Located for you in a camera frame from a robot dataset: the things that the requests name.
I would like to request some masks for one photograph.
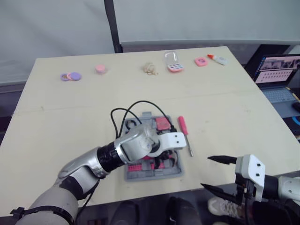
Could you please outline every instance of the laptop keyboard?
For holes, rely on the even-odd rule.
[[[288,89],[263,90],[264,95],[271,103],[293,101],[295,97]]]

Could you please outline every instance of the person's leg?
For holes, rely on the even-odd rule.
[[[122,202],[114,213],[110,225],[137,225],[139,209],[134,202]]]
[[[166,207],[167,224],[202,225],[199,214],[194,206],[182,199],[171,197]]]

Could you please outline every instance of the gray plastic case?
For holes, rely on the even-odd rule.
[[[157,124],[155,118],[160,118],[163,116],[152,116],[151,112],[143,112],[142,117],[139,117],[142,123],[149,123],[151,124],[152,128],[157,129]],[[134,120],[136,124],[139,122],[136,118],[130,118],[127,120]],[[128,129],[125,126],[123,127],[123,132],[128,132]],[[170,130],[160,131],[161,133],[168,133]],[[166,178],[173,178],[173,177],[180,177],[183,175],[183,169],[180,159],[180,150],[174,149],[173,150],[177,155],[177,163],[172,167],[172,161],[170,159],[163,160],[164,168],[152,169],[151,164],[154,163],[154,158],[151,159],[140,159],[136,161],[134,164],[127,164],[125,165],[125,180],[126,181],[141,181],[141,180],[157,180],[157,179],[166,179]],[[129,171],[129,166],[138,166],[141,167],[142,170],[139,171]]]

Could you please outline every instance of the gray wall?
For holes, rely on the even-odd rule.
[[[114,0],[120,42],[300,43],[299,0]]]

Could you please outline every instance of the white bracket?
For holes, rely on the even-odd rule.
[[[256,187],[255,200],[262,201],[264,189],[265,165],[255,155],[244,155],[236,160],[235,173],[252,180]]]
[[[158,138],[160,142],[159,149],[156,152],[149,153],[149,157],[154,158],[163,153],[163,151],[183,148],[187,145],[186,139],[181,132],[165,133],[159,135]]]

